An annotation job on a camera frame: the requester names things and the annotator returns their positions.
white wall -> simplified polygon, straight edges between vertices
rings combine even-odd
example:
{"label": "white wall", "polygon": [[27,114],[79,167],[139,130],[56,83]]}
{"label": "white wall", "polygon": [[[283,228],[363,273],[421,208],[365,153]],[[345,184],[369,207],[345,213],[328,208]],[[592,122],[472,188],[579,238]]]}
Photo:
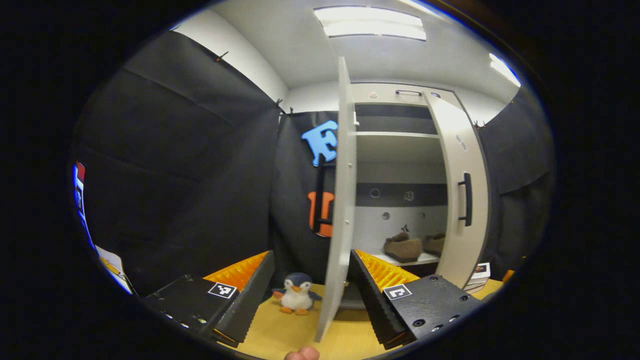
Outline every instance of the white wall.
{"label": "white wall", "polygon": [[289,88],[273,67],[238,30],[213,10],[206,9],[174,30],[186,35],[243,73],[274,101],[285,99]]}
{"label": "white wall", "polygon": [[[507,106],[508,99],[498,101],[493,97],[480,94],[473,90],[461,88],[458,86],[449,86],[438,83],[427,83],[424,81],[410,81],[402,79],[367,79],[357,80],[358,82],[365,81],[385,81],[389,83],[404,83],[420,86],[432,86],[437,88],[444,88],[453,90],[460,102],[467,110],[471,121],[478,121],[479,125],[483,122],[489,122],[494,116],[496,116],[505,106]],[[281,103],[282,108],[289,111],[289,107],[293,107],[293,111],[296,113],[305,111],[337,111],[338,110],[338,82],[328,81],[325,83],[317,83],[311,85],[305,85],[298,88],[289,90],[289,93]]]}

black fabric curtain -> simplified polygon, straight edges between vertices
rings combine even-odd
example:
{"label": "black fabric curtain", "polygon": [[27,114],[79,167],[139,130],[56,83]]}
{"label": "black fabric curtain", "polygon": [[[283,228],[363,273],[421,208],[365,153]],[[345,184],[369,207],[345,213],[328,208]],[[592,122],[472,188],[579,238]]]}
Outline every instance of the black fabric curtain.
{"label": "black fabric curtain", "polygon": [[269,249],[280,110],[217,58],[169,31],[105,83],[79,121],[88,228],[142,296]]}
{"label": "black fabric curtain", "polygon": [[490,178],[488,234],[481,262],[502,280],[541,240],[555,180],[552,132],[535,95],[523,85],[477,131]]}
{"label": "black fabric curtain", "polygon": [[[316,190],[319,168],[313,166],[313,152],[302,134],[329,120],[337,122],[337,117],[337,111],[319,111],[283,115],[280,119],[269,202],[269,243],[276,261],[271,287],[281,288],[284,277],[291,272],[304,272],[314,283],[324,284],[331,239],[314,233],[309,226],[307,195]],[[324,191],[335,194],[334,188],[335,169],[327,168]],[[333,217],[332,205],[329,218]]]}

cabinet handle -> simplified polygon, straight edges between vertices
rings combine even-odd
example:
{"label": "cabinet handle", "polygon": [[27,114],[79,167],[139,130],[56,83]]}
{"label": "cabinet handle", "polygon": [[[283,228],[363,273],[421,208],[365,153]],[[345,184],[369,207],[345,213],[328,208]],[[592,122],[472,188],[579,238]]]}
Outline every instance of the cabinet handle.
{"label": "cabinet handle", "polygon": [[465,180],[460,181],[458,185],[465,186],[465,194],[466,194],[466,205],[467,205],[467,214],[463,217],[458,217],[458,220],[464,220],[465,226],[471,226],[471,218],[472,218],[472,210],[473,210],[473,195],[471,193],[471,174],[465,172]]}
{"label": "cabinet handle", "polygon": [[418,96],[422,96],[422,93],[419,91],[413,91],[413,90],[396,90],[396,94],[400,94],[400,92],[413,92],[418,94]]}
{"label": "cabinet handle", "polygon": [[318,233],[320,231],[320,224],[331,225],[330,219],[320,218],[320,211],[322,210],[322,198],[324,194],[324,171],[326,168],[335,167],[335,163],[325,163],[324,155],[318,155],[318,174],[316,178],[316,207],[314,208],[314,223],[313,231]]}

orange ridged foam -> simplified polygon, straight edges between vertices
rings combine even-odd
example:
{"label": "orange ridged foam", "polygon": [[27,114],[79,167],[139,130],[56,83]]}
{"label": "orange ridged foam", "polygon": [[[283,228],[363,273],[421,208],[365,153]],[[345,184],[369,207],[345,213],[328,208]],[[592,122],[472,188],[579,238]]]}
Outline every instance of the orange ridged foam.
{"label": "orange ridged foam", "polygon": [[213,274],[207,275],[203,277],[203,279],[212,282],[222,282],[226,285],[235,286],[238,291],[242,291],[255,269],[258,268],[258,265],[260,265],[264,257],[267,256],[267,253],[268,251],[265,251],[261,254],[246,258],[224,269],[218,270]]}
{"label": "orange ridged foam", "polygon": [[355,250],[358,256],[360,256],[362,263],[364,263],[364,266],[371,274],[373,281],[376,282],[380,291],[382,291],[383,288],[388,288],[389,286],[406,284],[407,282],[420,279],[420,277],[403,270],[400,266],[387,263],[386,261],[378,259],[361,250]]}

yellow floor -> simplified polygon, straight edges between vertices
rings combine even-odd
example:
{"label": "yellow floor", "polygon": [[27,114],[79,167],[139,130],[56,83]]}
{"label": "yellow floor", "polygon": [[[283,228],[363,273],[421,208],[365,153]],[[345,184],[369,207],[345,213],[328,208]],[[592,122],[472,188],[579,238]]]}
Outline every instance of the yellow floor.
{"label": "yellow floor", "polygon": [[[489,280],[472,296],[482,299],[501,285],[499,281]],[[314,284],[311,290],[324,295],[323,285]],[[299,316],[281,313],[277,299],[263,302],[256,311],[245,341],[235,350],[266,360],[282,360],[288,352],[305,345],[318,349],[321,359],[333,360],[365,359],[393,350],[385,350],[378,343],[365,310],[338,310],[322,342],[314,342],[321,304],[316,302],[309,315]]]}

